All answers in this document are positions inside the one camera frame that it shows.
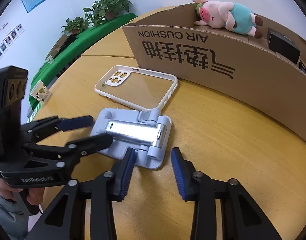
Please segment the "cardboard box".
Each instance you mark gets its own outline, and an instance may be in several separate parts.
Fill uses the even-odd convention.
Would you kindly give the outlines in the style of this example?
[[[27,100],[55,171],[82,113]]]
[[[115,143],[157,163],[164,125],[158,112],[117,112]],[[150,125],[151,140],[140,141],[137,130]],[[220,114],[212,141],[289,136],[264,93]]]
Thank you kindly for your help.
[[[260,39],[197,26],[195,8],[194,3],[163,8],[124,25],[138,65],[247,103],[306,141],[306,40],[268,18]],[[269,28],[297,45],[297,64],[269,49]]]

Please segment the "white clear phone case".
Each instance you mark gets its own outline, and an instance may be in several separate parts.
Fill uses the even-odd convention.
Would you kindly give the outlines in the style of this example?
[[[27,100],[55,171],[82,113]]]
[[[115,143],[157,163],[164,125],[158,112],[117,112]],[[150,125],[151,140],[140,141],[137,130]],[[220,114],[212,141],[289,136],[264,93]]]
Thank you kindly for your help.
[[[96,83],[97,94],[138,111],[162,110],[178,86],[176,76],[116,65]]]

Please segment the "grey folding phone stand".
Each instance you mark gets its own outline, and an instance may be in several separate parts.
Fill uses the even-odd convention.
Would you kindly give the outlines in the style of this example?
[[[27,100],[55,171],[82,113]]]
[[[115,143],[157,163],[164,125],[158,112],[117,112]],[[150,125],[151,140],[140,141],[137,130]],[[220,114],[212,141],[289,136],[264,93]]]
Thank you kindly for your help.
[[[127,149],[133,148],[137,154],[135,165],[155,170],[163,163],[171,126],[171,118],[161,115],[157,108],[149,111],[105,108],[90,135],[107,133],[113,137],[113,143],[100,150],[101,154],[121,160]]]

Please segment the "green covered side table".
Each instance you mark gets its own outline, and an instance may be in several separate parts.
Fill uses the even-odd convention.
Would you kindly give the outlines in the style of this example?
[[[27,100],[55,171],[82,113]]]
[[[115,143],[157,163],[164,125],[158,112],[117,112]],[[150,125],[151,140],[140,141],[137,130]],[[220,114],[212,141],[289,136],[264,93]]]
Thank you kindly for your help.
[[[76,40],[68,45],[67,48],[65,48],[58,56],[56,56],[51,64],[45,62],[41,66],[40,70],[37,72],[37,74],[35,74],[31,81],[30,89],[33,89],[36,83],[40,80],[44,83],[44,85],[49,85],[55,76],[73,59],[83,54],[97,41],[101,40],[136,17],[137,15],[134,13],[128,13],[101,24],[98,27],[91,27],[77,35]]]

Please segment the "small printed carton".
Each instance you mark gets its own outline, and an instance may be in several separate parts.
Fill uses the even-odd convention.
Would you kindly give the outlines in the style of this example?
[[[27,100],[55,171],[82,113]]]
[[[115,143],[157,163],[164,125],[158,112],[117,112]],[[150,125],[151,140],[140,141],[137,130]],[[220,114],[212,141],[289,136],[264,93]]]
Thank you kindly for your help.
[[[46,87],[46,85],[43,83],[43,81],[39,80],[31,90],[29,95],[43,104],[46,103],[47,100],[49,100],[51,93]]]

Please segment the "potted green plant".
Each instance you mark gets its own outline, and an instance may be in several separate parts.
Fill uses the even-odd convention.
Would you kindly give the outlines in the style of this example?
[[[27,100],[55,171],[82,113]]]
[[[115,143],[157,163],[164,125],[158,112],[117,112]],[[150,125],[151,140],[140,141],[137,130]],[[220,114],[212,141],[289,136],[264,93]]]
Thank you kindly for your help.
[[[129,0],[98,0],[91,7],[83,8],[85,22],[98,27],[108,21],[114,20],[122,12],[129,12],[132,2]]]

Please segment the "black box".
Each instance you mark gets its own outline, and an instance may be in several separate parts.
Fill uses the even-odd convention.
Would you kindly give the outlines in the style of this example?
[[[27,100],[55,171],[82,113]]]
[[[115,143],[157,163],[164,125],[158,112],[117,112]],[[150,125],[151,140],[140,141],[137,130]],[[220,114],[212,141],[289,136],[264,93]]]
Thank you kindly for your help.
[[[300,58],[300,50],[297,45],[285,35],[269,28],[267,33],[268,47],[275,53],[279,53],[289,61],[297,64]]]

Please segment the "pig plush teal shirt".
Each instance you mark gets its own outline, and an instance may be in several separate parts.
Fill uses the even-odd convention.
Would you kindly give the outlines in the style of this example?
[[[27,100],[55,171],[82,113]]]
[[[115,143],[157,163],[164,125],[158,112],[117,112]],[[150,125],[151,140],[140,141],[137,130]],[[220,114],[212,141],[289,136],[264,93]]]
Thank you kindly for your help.
[[[199,20],[195,25],[210,26],[214,29],[225,28],[228,31],[262,38],[263,34],[257,29],[263,25],[263,19],[248,7],[233,2],[211,0],[193,0],[197,4],[195,11]]]

